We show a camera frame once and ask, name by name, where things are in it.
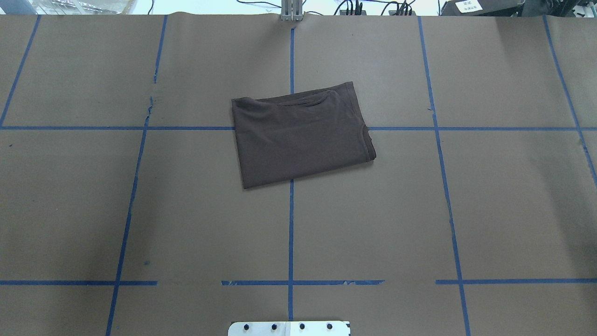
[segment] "dark gray cloth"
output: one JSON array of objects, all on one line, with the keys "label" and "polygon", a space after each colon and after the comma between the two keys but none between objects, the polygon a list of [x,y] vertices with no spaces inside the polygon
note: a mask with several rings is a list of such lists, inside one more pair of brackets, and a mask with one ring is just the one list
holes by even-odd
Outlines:
[{"label": "dark gray cloth", "polygon": [[375,159],[352,82],[255,100],[232,100],[243,188]]}]

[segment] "folded cloth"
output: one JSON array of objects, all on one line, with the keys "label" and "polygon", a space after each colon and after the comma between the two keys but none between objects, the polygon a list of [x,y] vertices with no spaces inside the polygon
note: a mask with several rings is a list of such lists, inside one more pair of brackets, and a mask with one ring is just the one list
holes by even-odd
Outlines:
[{"label": "folded cloth", "polygon": [[375,159],[352,82],[268,99],[232,100],[243,188]]}]

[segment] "white metal bracket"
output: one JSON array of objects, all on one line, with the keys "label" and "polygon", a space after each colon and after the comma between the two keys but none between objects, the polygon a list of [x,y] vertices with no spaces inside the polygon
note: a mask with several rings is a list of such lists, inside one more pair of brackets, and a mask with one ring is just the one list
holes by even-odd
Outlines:
[{"label": "white metal bracket", "polygon": [[303,0],[282,0],[282,21],[303,20]]},{"label": "white metal bracket", "polygon": [[346,321],[235,322],[228,336],[350,336]]}]

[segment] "barcode label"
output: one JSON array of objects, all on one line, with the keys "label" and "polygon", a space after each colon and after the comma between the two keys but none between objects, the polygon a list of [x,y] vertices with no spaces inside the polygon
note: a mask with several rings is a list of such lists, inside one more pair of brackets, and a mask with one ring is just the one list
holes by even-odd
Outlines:
[{"label": "barcode label", "polygon": [[483,8],[481,8],[481,5],[479,5],[479,1],[477,0],[466,0],[456,2],[456,7],[458,7],[458,10],[461,13],[470,13],[483,10]]}]

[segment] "folded t-shirt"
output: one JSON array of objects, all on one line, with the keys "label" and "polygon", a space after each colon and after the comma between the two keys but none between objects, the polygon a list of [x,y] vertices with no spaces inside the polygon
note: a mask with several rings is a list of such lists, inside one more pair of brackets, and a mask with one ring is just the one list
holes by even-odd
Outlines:
[{"label": "folded t-shirt", "polygon": [[268,99],[232,100],[243,188],[375,159],[352,82]]}]

